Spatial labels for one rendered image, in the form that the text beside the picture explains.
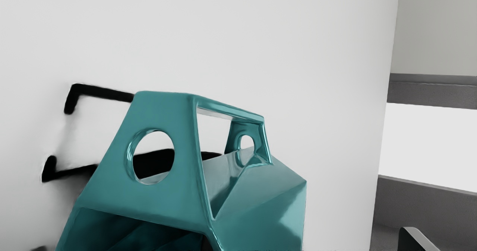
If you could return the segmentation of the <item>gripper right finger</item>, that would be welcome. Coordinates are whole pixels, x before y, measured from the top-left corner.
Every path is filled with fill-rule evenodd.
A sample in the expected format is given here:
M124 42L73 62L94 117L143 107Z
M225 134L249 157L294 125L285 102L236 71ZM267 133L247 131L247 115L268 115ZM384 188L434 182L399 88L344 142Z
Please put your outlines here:
M398 234L398 251L440 251L419 229L401 227Z

